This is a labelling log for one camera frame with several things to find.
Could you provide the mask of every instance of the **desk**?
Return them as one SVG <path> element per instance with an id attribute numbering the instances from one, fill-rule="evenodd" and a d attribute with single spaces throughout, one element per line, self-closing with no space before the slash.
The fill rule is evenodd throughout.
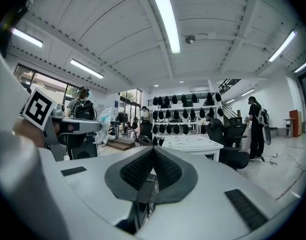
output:
<path id="1" fill-rule="evenodd" d="M 183 151 L 195 156 L 213 155 L 213 160 L 218 162 L 219 151 L 224 146 L 210 140 L 207 135 L 170 135 L 166 136 L 163 147 Z"/>

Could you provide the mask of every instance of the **fluorescent ceiling light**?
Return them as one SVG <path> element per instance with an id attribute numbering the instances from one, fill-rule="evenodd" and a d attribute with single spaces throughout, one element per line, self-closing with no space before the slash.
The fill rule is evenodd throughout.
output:
<path id="1" fill-rule="evenodd" d="M 297 70 L 295 70 L 295 73 L 299 72 L 301 69 L 305 67 L 306 67 L 306 62 L 302 66 L 300 66 Z"/>
<path id="2" fill-rule="evenodd" d="M 234 101 L 234 99 L 231 99 L 230 101 L 228 101 L 226 104 L 229 104 L 229 103 L 231 103 L 232 101 Z"/>
<path id="3" fill-rule="evenodd" d="M 288 44 L 292 41 L 296 33 L 292 31 L 288 37 L 285 39 L 285 41 L 282 43 L 282 45 L 276 50 L 276 52 L 273 53 L 273 55 L 268 59 L 269 62 L 273 62 L 280 54 L 281 52 L 288 46 Z"/>
<path id="4" fill-rule="evenodd" d="M 20 31 L 16 28 L 13 28 L 13 34 L 27 40 L 28 42 L 31 42 L 31 43 L 37 45 L 40 48 L 43 47 L 43 42 L 42 41 L 39 41 L 38 39 L 22 32 L 22 31 Z"/>
<path id="5" fill-rule="evenodd" d="M 98 77 L 100 79 L 102 79 L 104 77 L 102 74 L 99 74 L 99 73 L 93 71 L 89 67 L 86 67 L 83 64 L 80 64 L 78 61 L 76 61 L 74 59 L 71 60 L 71 64 L 81 68 L 82 70 L 84 70 L 84 71 L 86 71 L 86 72 L 88 72 L 88 73 L 90 73 L 90 74 L 92 74 L 92 75 L 94 75 L 94 76 L 96 76 L 96 77 Z"/>
<path id="6" fill-rule="evenodd" d="M 254 89 L 249 90 L 248 92 L 242 94 L 241 96 L 247 95 L 248 93 L 251 93 L 252 91 L 254 91 Z"/>
<path id="7" fill-rule="evenodd" d="M 42 87 L 41 85 L 38 85 L 38 84 L 32 83 L 32 85 L 37 86 L 37 87 L 40 87 L 40 88 L 44 88 L 44 87 Z"/>
<path id="8" fill-rule="evenodd" d="M 179 46 L 179 39 L 176 27 L 176 21 L 170 0 L 155 0 L 159 12 L 161 13 L 168 40 L 171 45 L 172 53 L 179 54 L 181 48 Z"/>

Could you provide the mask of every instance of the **white ceiling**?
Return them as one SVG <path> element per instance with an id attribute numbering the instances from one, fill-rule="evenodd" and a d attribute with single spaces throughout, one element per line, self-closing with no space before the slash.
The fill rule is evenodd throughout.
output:
<path id="1" fill-rule="evenodd" d="M 43 47 L 13 36 L 10 52 L 27 60 L 38 58 L 52 71 L 75 74 L 77 81 L 87 79 L 88 73 L 69 63 L 75 59 L 104 71 L 105 77 L 93 77 L 90 87 L 116 93 L 157 84 L 180 87 L 180 80 L 190 86 L 207 79 L 256 82 L 259 72 L 269 77 L 277 66 L 300 61 L 306 51 L 306 28 L 286 0 L 171 0 L 181 45 L 181 53 L 172 54 L 156 3 L 148 1 L 162 45 L 142 0 L 33 0 L 18 28 L 42 40 Z M 299 32 L 284 57 L 266 63 L 293 29 Z M 183 36 L 190 34 L 196 37 L 193 44 Z M 239 40 L 241 46 L 232 48 Z"/>

